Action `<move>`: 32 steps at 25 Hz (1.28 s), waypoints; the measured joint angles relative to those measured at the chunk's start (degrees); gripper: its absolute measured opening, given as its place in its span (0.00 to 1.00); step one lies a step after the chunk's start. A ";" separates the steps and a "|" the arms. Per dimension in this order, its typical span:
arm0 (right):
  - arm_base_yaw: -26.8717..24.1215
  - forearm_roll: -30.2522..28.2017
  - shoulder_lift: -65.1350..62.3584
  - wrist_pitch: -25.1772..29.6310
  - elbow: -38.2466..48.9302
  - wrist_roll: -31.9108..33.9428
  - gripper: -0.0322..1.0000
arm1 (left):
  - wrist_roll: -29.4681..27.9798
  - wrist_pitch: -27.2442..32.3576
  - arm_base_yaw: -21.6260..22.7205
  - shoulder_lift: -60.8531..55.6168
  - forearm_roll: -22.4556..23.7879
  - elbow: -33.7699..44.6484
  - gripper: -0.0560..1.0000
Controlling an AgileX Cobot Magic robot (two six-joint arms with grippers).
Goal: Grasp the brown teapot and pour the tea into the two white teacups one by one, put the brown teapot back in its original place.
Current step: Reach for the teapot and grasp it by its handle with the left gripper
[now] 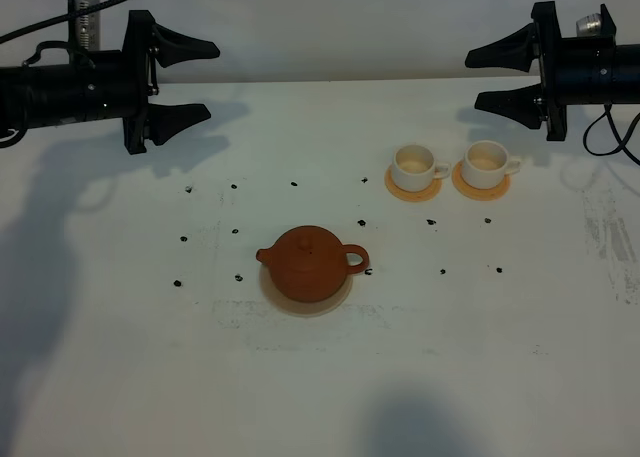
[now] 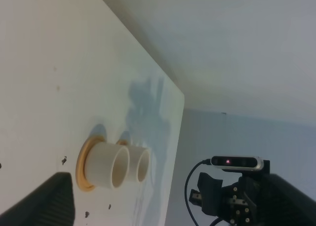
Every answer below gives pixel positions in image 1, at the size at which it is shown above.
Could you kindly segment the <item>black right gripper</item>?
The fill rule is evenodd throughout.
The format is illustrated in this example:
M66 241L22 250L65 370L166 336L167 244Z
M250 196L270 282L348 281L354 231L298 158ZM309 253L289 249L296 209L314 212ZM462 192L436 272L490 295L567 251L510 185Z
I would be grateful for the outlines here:
M537 2L531 12L534 23L499 41L469 51L465 59L467 68L504 68L528 73L535 58L536 26L542 86L482 92L477 96L474 108L508 118L528 129L539 129L543 116L539 99L543 87L547 139L565 140L569 106L611 102L615 23L606 5L601 5L597 13L603 17L600 36L564 38L555 3Z

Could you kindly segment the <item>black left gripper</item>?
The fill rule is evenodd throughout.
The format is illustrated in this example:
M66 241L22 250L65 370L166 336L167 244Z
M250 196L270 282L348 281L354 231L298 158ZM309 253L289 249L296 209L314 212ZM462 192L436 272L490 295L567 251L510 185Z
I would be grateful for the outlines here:
M162 146L178 133L210 118L204 104L156 105L150 104L148 98L149 90L158 89L155 59L163 68L216 59L220 50L213 42L172 31L155 24L149 11L134 10L129 12L122 53L130 87L130 104L122 118L124 146L130 155L145 153L146 140Z

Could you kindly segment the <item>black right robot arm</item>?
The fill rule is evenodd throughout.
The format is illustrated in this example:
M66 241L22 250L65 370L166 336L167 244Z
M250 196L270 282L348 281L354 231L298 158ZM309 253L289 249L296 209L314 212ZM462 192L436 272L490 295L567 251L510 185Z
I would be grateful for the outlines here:
M574 37L564 37L555 3L535 3L530 23L501 40L469 51L465 66L527 73L537 62L540 82L519 89L482 92L475 108L528 129L545 125L549 141L563 141L569 106L637 104L639 46L618 45L616 33L606 5L580 19Z

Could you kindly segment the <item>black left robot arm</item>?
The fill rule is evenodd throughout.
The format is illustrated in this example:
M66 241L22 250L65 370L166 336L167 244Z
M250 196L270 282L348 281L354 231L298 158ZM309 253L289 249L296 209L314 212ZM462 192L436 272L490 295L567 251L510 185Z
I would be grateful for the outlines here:
M119 119L129 154L145 152L147 141L162 146L211 114L203 104L150 103L156 69L219 55L214 43L163 27L147 10L130 12L119 50L42 42L21 66L1 71L1 145L16 145L31 129Z

